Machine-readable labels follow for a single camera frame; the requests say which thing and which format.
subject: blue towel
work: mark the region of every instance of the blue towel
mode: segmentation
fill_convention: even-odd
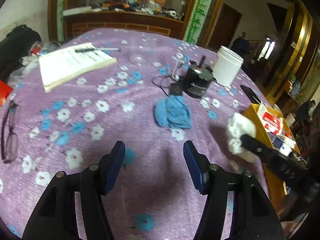
[[[183,96],[169,95],[156,103],[155,119],[159,126],[192,128],[190,111]]]

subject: wooden cabinet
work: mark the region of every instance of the wooden cabinet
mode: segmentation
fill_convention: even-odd
[[[97,28],[136,30],[179,39],[182,26],[182,21],[136,12],[102,11],[64,18],[65,40]]]

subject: black wire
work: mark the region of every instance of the black wire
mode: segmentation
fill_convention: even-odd
[[[163,87],[161,84],[162,84],[162,81],[163,81],[165,78],[168,78],[168,77],[170,78],[171,76],[156,76],[156,77],[153,77],[153,78],[152,78],[152,83],[153,83],[156,87],[161,88],[161,90],[165,93],[166,96],[168,96],[168,94],[166,93],[166,91],[164,91],[164,88],[169,88],[170,86],[168,86],[168,87]],[[156,84],[155,81],[154,81],[154,79],[156,79],[156,78],[161,78],[161,81],[160,81],[159,85]]]

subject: wooden door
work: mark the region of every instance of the wooden door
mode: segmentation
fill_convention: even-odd
[[[217,52],[220,46],[229,47],[241,17],[241,13],[224,3],[208,48]]]

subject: pen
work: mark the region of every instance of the pen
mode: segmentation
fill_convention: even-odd
[[[117,50],[121,51],[120,48],[89,48],[89,49],[75,49],[75,52],[88,52],[88,51],[95,51],[95,50]]]

